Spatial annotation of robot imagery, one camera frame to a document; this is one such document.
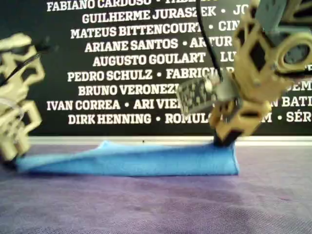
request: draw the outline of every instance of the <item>black banner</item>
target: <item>black banner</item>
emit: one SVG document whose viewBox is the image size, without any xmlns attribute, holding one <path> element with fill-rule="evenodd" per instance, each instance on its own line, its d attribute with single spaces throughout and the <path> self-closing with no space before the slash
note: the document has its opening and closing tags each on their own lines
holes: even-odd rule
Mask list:
<svg viewBox="0 0 312 234">
<path fill-rule="evenodd" d="M 210 42 L 232 69 L 232 35 L 248 0 L 202 1 Z M 8 0 L 1 38 L 50 36 L 59 51 L 41 59 L 45 80 L 30 87 L 42 115 L 33 136 L 205 136 L 209 111 L 180 113 L 176 86 L 216 72 L 195 0 Z M 311 83 L 272 103 L 256 136 L 311 134 Z"/>
</svg>

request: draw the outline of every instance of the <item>black wire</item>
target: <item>black wire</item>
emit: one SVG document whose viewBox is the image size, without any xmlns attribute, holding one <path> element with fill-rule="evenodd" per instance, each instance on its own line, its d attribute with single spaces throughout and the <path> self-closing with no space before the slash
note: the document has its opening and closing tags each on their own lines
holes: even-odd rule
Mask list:
<svg viewBox="0 0 312 234">
<path fill-rule="evenodd" d="M 220 69 L 220 66 L 217 62 L 217 58 L 216 58 L 216 55 L 215 55 L 215 52 L 214 50 L 212 49 L 212 46 L 209 42 L 209 39 L 205 33 L 205 29 L 204 29 L 204 25 L 203 25 L 203 19 L 202 19 L 202 15 L 201 15 L 201 0 L 196 0 L 196 11 L 197 11 L 197 21 L 198 21 L 198 24 L 199 24 L 199 27 L 200 27 L 200 30 L 201 30 L 201 34 L 204 38 L 204 41 L 206 43 L 206 47 L 207 47 L 207 50 L 208 50 L 208 53 L 210 54 L 210 57 L 211 57 L 211 60 L 213 62 L 213 65 L 214 65 L 214 68 L 217 70 L 218 72 L 218 75 L 220 77 L 220 81 L 222 81 L 222 73 L 221 73 L 221 69 Z"/>
<path fill-rule="evenodd" d="M 13 72 L 8 76 L 7 79 L 5 79 L 3 82 L 0 83 L 0 87 L 5 85 L 8 80 L 14 76 L 18 71 L 20 71 L 23 67 L 25 67 L 26 65 L 28 65 L 29 63 L 33 62 L 35 59 L 38 59 L 40 58 L 41 54 L 40 53 L 37 53 L 33 56 L 31 56 L 30 58 L 28 58 L 27 60 L 25 60 L 22 64 L 18 65 L 14 70 Z"/>
</svg>

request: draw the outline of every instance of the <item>beige plastic part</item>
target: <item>beige plastic part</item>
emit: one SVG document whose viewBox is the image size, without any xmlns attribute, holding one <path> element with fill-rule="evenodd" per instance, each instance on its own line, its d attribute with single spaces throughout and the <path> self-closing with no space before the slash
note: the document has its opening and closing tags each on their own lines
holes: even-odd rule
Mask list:
<svg viewBox="0 0 312 234">
<path fill-rule="evenodd" d="M 231 112 L 225 108 L 225 104 L 216 105 L 212 110 L 209 123 L 211 128 L 216 130 L 220 139 L 224 140 L 233 130 L 242 132 L 241 137 L 250 136 L 261 124 L 262 119 L 271 112 L 271 105 L 268 101 L 256 103 L 243 100 L 241 104 L 241 108 L 229 122 L 223 121 L 224 114 Z"/>
<path fill-rule="evenodd" d="M 28 115 L 29 123 L 20 121 L 18 109 L 10 110 L 0 117 L 0 149 L 4 161 L 26 153 L 29 148 L 28 133 L 41 124 L 41 117 L 34 101 L 24 101 L 21 109 Z"/>
<path fill-rule="evenodd" d="M 312 2 L 301 4 L 301 0 L 291 0 L 283 20 L 285 22 L 304 22 L 312 25 L 312 17 L 295 18 L 299 10 L 312 6 Z M 272 101 L 279 99 L 295 82 L 290 78 L 275 75 L 274 70 L 285 73 L 304 70 L 312 63 L 312 34 L 294 32 L 278 46 L 273 45 L 262 32 L 261 25 L 252 17 L 259 0 L 252 0 L 249 10 L 241 16 L 240 24 L 234 32 L 233 43 L 236 48 L 234 71 L 232 78 L 236 82 L 243 99 L 241 108 L 233 112 L 234 101 L 226 106 L 216 105 L 209 118 L 211 128 L 215 129 L 219 138 L 224 140 L 230 132 L 240 131 L 241 136 L 252 135 L 262 119 L 271 112 Z M 300 44 L 310 48 L 306 59 L 295 65 L 286 64 L 284 56 Z M 257 60 L 252 59 L 256 51 Z M 229 121 L 224 117 L 232 114 Z"/>
<path fill-rule="evenodd" d="M 26 46 L 30 43 L 29 36 L 18 33 L 0 40 L 0 50 Z M 0 75 L 7 79 L 16 68 L 17 62 L 24 62 L 36 53 L 35 47 L 30 46 L 24 55 L 11 52 L 1 54 Z M 23 72 L 29 68 L 32 69 L 32 74 L 23 77 Z M 28 133 L 41 124 L 41 117 L 35 102 L 25 99 L 29 86 L 43 80 L 44 76 L 43 66 L 37 58 L 0 87 L 0 156 L 4 161 L 11 161 L 16 156 L 25 154 L 30 148 Z M 28 123 L 23 122 L 23 116 L 28 116 Z"/>
<path fill-rule="evenodd" d="M 312 1 L 303 2 L 303 0 L 288 1 L 287 9 L 283 15 L 282 21 L 288 23 L 311 23 L 312 14 L 308 16 L 299 16 L 298 13 L 310 9 L 312 11 Z"/>
<path fill-rule="evenodd" d="M 261 25 L 252 18 L 251 9 L 242 16 L 240 24 L 234 33 L 234 46 L 237 50 L 234 58 L 234 75 L 240 86 L 242 95 L 250 101 L 264 102 L 276 101 L 291 86 L 294 85 L 292 79 L 275 75 L 275 68 L 280 72 L 303 70 L 312 63 L 312 34 L 295 33 L 286 38 L 277 47 L 271 45 L 264 33 Z M 286 64 L 284 56 L 296 45 L 305 44 L 309 46 L 310 52 L 307 58 L 301 63 Z M 252 59 L 254 49 L 263 50 L 257 52 L 257 60 L 262 63 L 255 64 Z"/>
</svg>

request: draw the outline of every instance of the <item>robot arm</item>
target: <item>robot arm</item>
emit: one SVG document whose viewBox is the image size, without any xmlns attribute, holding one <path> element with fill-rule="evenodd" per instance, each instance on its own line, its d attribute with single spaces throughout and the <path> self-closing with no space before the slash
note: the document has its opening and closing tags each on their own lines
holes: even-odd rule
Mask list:
<svg viewBox="0 0 312 234">
<path fill-rule="evenodd" d="M 10 163 L 25 154 L 28 133 L 41 123 L 39 111 L 27 98 L 29 86 L 44 79 L 40 62 L 50 46 L 33 43 L 22 33 L 0 40 L 0 158 Z"/>
<path fill-rule="evenodd" d="M 176 93 L 182 113 L 206 112 L 213 106 L 209 123 L 218 146 L 252 135 L 272 101 L 312 76 L 306 70 L 312 63 L 311 27 L 311 0 L 252 0 L 234 32 L 234 71 L 220 69 L 218 75 L 182 83 Z M 209 42 L 206 46 L 212 50 Z M 214 54 L 212 61 L 218 70 Z"/>
</svg>

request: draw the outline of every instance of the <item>folded fabric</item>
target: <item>folded fabric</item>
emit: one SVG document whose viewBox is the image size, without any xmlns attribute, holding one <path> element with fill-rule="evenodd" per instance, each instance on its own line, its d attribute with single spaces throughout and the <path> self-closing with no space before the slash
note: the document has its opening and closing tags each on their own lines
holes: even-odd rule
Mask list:
<svg viewBox="0 0 312 234">
<path fill-rule="evenodd" d="M 77 154 L 44 154 L 19 158 L 20 173 L 86 174 L 104 176 L 237 175 L 234 145 L 196 146 L 120 145 L 105 141 Z"/>
</svg>

